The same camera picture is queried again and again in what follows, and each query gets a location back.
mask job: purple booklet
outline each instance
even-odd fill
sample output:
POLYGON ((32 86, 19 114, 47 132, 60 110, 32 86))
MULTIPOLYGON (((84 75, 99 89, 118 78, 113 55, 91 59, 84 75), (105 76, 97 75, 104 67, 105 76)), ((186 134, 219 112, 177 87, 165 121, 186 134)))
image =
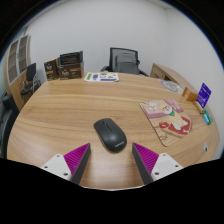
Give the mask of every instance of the purple booklet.
POLYGON ((211 90, 203 83, 197 98, 197 102, 201 105, 202 108, 204 108, 207 104, 210 95, 211 90))

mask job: office chair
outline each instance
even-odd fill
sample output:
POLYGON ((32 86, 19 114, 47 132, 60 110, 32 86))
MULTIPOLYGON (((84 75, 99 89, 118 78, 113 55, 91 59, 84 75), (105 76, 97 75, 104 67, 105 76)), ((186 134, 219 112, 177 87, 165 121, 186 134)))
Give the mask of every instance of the office chair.
POLYGON ((149 75, 138 68, 138 52, 124 48, 110 48, 109 66, 100 71, 130 73, 135 75, 149 75))
POLYGON ((11 94, 0 102, 0 158, 7 159, 7 146, 13 124, 19 110, 11 94))
POLYGON ((23 104, 24 95, 26 95, 30 90, 33 90, 32 94, 34 94, 40 85, 40 81, 37 79, 36 63, 33 63, 27 67, 26 79, 23 81, 23 90, 20 93, 23 96, 23 104))

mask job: paper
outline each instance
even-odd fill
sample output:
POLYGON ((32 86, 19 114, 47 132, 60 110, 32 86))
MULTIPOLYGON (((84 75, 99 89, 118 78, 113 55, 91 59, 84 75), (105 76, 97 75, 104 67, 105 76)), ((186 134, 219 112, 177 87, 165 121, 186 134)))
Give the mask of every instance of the paper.
POLYGON ((88 72, 84 80, 87 82, 117 82, 119 77, 117 73, 88 72))

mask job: black wireless mouse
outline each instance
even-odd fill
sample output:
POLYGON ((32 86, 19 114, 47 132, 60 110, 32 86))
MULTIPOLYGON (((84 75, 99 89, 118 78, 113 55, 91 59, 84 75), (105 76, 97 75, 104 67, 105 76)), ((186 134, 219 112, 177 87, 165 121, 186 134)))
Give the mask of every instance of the black wireless mouse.
POLYGON ((104 146, 116 152, 123 149, 127 144, 127 138, 121 128, 110 118, 104 118, 94 124, 104 146))

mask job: wooden table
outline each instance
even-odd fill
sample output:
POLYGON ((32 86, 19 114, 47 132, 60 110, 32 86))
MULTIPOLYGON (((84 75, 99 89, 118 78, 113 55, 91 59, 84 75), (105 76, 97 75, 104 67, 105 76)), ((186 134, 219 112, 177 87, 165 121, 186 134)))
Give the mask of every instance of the wooden table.
POLYGON ((100 83, 85 82, 84 77, 46 81, 35 92, 13 126, 9 160, 41 167, 55 154, 65 155, 90 143, 91 154, 80 185, 126 189, 143 186, 132 154, 133 142, 158 154, 166 152, 183 167, 212 159, 219 143, 215 120, 206 125, 191 102, 164 88, 159 79, 122 73, 119 82, 100 83), (169 147, 161 144, 139 106, 140 102, 161 99, 176 100, 193 122, 192 131, 169 147), (101 144, 93 124, 102 118, 111 118, 126 134, 127 145, 119 153, 101 144))

